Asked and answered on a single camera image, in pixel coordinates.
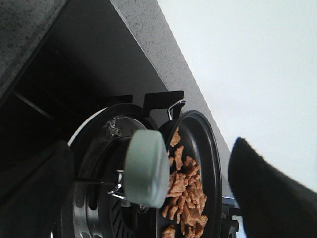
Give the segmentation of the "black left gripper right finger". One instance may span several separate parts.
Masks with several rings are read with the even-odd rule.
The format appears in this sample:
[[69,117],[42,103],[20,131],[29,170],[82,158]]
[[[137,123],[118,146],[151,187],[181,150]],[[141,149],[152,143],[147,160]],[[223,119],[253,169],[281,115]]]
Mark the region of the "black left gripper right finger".
[[228,180],[248,238],[315,238],[317,194],[267,163],[236,139]]

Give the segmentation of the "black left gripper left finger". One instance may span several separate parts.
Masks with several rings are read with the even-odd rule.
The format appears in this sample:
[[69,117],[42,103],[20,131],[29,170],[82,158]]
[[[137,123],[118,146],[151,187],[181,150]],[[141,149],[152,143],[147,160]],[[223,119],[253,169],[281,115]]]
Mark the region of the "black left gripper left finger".
[[0,236],[50,237],[73,184],[73,154],[65,141],[1,172]]

